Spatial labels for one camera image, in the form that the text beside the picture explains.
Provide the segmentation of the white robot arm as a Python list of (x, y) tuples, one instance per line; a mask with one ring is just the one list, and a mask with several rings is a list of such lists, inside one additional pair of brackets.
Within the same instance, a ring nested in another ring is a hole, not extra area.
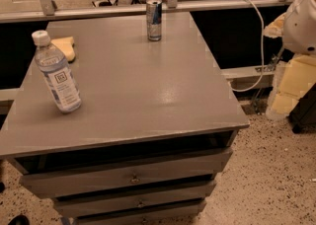
[(264, 35), (281, 37), (283, 48), (293, 53), (287, 63), (276, 65), (268, 98), (267, 118), (281, 120), (316, 84), (316, 0), (294, 0), (265, 27)]

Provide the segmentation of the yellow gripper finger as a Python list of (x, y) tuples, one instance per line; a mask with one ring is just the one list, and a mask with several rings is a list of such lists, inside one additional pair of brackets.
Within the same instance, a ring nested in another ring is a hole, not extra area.
[(289, 116), (316, 84), (316, 56), (295, 54), (287, 63), (276, 66), (273, 90), (269, 94), (266, 116), (282, 120)]
[(279, 15), (264, 28), (264, 36), (268, 38), (281, 38), (285, 14)]

